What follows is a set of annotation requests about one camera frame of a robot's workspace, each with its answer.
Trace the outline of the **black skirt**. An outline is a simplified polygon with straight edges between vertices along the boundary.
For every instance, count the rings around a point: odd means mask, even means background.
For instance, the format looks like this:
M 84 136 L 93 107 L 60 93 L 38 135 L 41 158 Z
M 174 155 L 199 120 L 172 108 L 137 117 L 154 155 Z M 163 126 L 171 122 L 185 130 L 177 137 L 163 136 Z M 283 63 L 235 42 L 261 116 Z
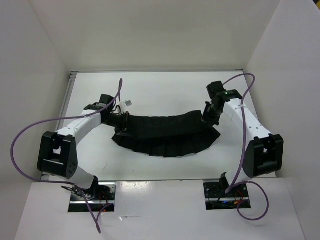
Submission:
M 127 130 L 112 140 L 135 153 L 177 158 L 200 153 L 212 146 L 221 134 L 202 121 L 199 110 L 175 116 L 129 115 Z

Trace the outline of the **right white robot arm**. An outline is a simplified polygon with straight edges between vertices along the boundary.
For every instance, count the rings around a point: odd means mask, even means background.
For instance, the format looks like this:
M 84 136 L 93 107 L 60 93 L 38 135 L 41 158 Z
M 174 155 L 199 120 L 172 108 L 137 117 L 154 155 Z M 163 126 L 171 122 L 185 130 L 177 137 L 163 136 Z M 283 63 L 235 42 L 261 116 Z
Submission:
M 211 101 L 206 103 L 204 122 L 219 125 L 221 115 L 225 114 L 243 133 L 239 167 L 220 177 L 219 191 L 229 197 L 240 183 L 282 168 L 284 139 L 279 134 L 272 134 L 258 121 L 244 103 L 245 97 L 237 90 L 226 90 L 221 81 L 212 82 L 206 89 Z

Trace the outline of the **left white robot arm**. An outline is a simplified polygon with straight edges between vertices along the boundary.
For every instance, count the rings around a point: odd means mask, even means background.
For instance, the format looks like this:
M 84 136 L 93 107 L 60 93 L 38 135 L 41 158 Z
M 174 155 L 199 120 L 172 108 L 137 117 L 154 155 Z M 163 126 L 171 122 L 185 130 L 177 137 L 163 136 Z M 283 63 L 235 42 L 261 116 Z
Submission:
M 99 101 L 87 105 L 81 118 L 56 132 L 47 131 L 42 135 L 37 168 L 40 172 L 67 180 L 75 186 L 70 189 L 78 196 L 94 200 L 106 188 L 99 185 L 94 176 L 78 164 L 77 146 L 92 130 L 102 124 L 114 127 L 117 134 L 126 130 L 130 100 L 116 102 L 116 98 L 102 94 Z

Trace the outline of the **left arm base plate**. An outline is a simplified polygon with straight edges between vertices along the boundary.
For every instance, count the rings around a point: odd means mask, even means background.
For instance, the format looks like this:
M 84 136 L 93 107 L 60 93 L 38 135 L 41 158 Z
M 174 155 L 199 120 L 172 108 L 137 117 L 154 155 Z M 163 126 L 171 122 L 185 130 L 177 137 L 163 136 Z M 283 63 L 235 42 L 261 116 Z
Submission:
M 94 213 L 98 212 L 114 212 L 115 211 L 115 198 L 116 198 L 116 182 L 100 181 L 99 193 L 95 196 L 86 195 L 87 201 L 91 210 Z M 65 187 L 70 191 L 70 200 L 68 206 L 69 213 L 85 213 L 89 212 L 85 199 L 74 188 Z

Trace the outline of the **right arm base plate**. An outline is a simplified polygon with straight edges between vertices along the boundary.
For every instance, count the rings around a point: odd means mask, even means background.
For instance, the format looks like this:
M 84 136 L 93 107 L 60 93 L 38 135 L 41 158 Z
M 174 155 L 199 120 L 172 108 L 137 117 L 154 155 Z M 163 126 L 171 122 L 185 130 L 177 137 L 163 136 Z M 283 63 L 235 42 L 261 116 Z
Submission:
M 226 194 L 218 180 L 209 180 L 203 182 L 203 190 L 207 211 L 251 208 L 246 184 L 236 186 Z

